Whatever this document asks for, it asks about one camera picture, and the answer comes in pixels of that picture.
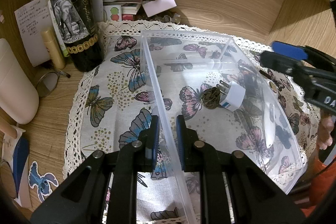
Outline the person's right hand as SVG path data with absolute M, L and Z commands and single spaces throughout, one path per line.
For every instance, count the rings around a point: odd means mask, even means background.
M 334 129 L 335 117 L 321 110 L 320 118 L 317 131 L 317 148 L 325 150 L 333 143 L 331 132 Z

